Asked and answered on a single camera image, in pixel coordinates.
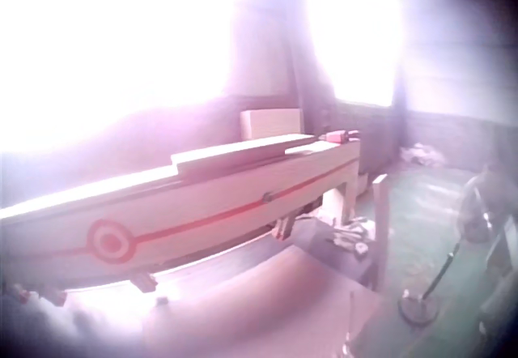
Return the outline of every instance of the window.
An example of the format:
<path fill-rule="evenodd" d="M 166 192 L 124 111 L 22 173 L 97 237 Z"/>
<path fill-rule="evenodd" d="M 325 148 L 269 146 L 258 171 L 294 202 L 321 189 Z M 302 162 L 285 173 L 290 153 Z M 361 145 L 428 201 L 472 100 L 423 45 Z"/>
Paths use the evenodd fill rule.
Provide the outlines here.
<path fill-rule="evenodd" d="M 399 14 L 397 0 L 308 0 L 316 57 L 339 100 L 391 105 Z"/>
<path fill-rule="evenodd" d="M 224 89 L 235 0 L 0 0 L 0 150 Z"/>

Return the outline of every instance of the red stripe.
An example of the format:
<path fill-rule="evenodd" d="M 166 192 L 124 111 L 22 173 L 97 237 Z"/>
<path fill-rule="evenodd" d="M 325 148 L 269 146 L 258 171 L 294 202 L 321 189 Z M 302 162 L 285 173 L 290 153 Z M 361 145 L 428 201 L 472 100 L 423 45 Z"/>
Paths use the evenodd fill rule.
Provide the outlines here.
<path fill-rule="evenodd" d="M 312 177 L 312 178 L 310 178 L 310 179 L 308 179 L 308 180 L 306 180 L 304 182 L 301 182 L 301 183 L 299 183 L 297 185 L 293 185 L 290 188 L 287 188 L 285 190 L 277 192 L 276 194 L 272 195 L 272 200 L 277 200 L 277 199 L 280 199 L 280 198 L 284 198 L 284 197 L 286 197 L 286 196 L 288 196 L 290 194 L 293 194 L 294 192 L 296 192 L 298 190 L 301 190 L 301 189 L 303 189 L 303 188 L 305 188 L 305 187 L 307 187 L 307 186 L 309 186 L 311 184 L 314 184 L 315 182 L 317 182 L 317 181 L 319 181 L 319 180 L 321 180 L 321 179 L 323 179 L 323 178 L 325 178 L 327 176 L 331 176 L 332 174 L 335 174 L 336 172 L 339 172 L 340 170 L 342 170 L 345 167 L 353 164 L 356 161 L 358 161 L 358 159 L 354 159 L 354 160 L 348 161 L 348 162 L 346 162 L 344 164 L 341 164 L 341 165 L 337 166 L 334 169 L 329 170 L 328 172 L 319 174 L 318 176 Z M 173 227 L 170 227 L 170 228 L 165 228 L 164 230 L 160 230 L 160 231 L 156 231 L 156 232 L 150 232 L 148 234 L 144 234 L 144 235 L 141 235 L 139 237 L 136 237 L 135 240 L 136 240 L 137 243 L 143 243 L 143 242 L 148 242 L 148 241 L 155 241 L 155 240 L 160 239 L 160 238 L 169 237 L 171 235 L 174 235 L 174 234 L 177 234 L 177 233 L 180 233 L 180 232 L 185 232 L 185 231 L 189 231 L 189 230 L 192 230 L 192 229 L 195 229 L 195 228 L 200 228 L 200 227 L 206 226 L 208 224 L 217 223 L 217 222 L 219 222 L 221 220 L 229 219 L 231 217 L 244 214 L 245 212 L 254 210 L 254 209 L 256 209 L 258 207 L 261 207 L 261 206 L 263 206 L 265 204 L 266 204 L 266 202 L 264 202 L 262 200 L 258 200 L 256 202 L 251 202 L 249 204 L 245 204 L 243 206 L 240 206 L 240 207 L 237 207 L 237 208 L 233 208 L 231 210 L 228 210 L 228 211 L 225 211 L 225 212 L 221 212 L 221 213 L 216 214 L 216 215 L 208 216 L 206 218 L 199 219 L 199 220 L 194 220 L 193 222 L 189 222 L 189 223 L 185 223 L 185 224 L 179 224 L 177 226 L 173 226 Z M 9 260 L 12 260 L 12 259 L 19 260 L 19 259 L 23 258 L 23 260 L 27 260 L 27 259 L 34 260 L 34 259 L 50 258 L 50 257 L 70 257 L 70 256 L 75 256 L 75 255 L 80 255 L 80 254 L 86 254 L 88 252 L 89 252 L 89 250 L 86 247 L 84 247 L 84 248 L 59 250 L 59 251 L 53 251 L 53 252 L 48 252 L 48 253 L 40 253 L 40 254 L 10 256 L 8 259 Z"/>

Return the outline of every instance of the red circle logo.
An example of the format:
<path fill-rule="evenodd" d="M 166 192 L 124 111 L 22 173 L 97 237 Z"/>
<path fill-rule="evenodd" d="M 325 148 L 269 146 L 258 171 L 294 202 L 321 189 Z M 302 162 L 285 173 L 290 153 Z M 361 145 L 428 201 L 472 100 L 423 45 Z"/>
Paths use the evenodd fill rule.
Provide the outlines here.
<path fill-rule="evenodd" d="M 137 250 L 131 232 L 118 222 L 99 219 L 87 234 L 88 249 L 107 263 L 128 262 Z"/>

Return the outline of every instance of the wall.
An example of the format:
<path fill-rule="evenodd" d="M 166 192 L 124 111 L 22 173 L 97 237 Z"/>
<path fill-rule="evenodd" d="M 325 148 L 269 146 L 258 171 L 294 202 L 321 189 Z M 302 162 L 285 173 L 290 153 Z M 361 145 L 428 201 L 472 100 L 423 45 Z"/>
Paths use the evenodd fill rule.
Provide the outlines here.
<path fill-rule="evenodd" d="M 511 164 L 518 146 L 508 143 L 518 126 L 518 41 L 508 4 L 404 3 L 406 143 L 430 144 L 457 168 L 478 171 L 497 156 Z"/>

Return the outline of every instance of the wooden plank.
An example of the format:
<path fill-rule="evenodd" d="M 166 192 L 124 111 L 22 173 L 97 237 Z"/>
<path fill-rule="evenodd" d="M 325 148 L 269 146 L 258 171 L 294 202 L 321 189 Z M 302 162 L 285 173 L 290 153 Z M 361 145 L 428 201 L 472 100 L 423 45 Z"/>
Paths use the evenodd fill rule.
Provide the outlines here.
<path fill-rule="evenodd" d="M 153 358 L 333 356 L 349 330 L 350 291 L 354 338 L 379 297 L 290 247 L 205 295 L 155 308 L 145 344 Z"/>
<path fill-rule="evenodd" d="M 389 183 L 387 175 L 382 174 L 372 182 L 374 190 L 374 221 L 376 224 L 376 257 L 378 263 L 377 278 L 374 289 L 381 292 L 389 258 L 390 206 Z"/>
<path fill-rule="evenodd" d="M 187 151 L 171 156 L 171 161 L 182 177 L 205 175 L 283 157 L 287 149 L 308 145 L 316 140 L 312 135 L 280 135 Z"/>

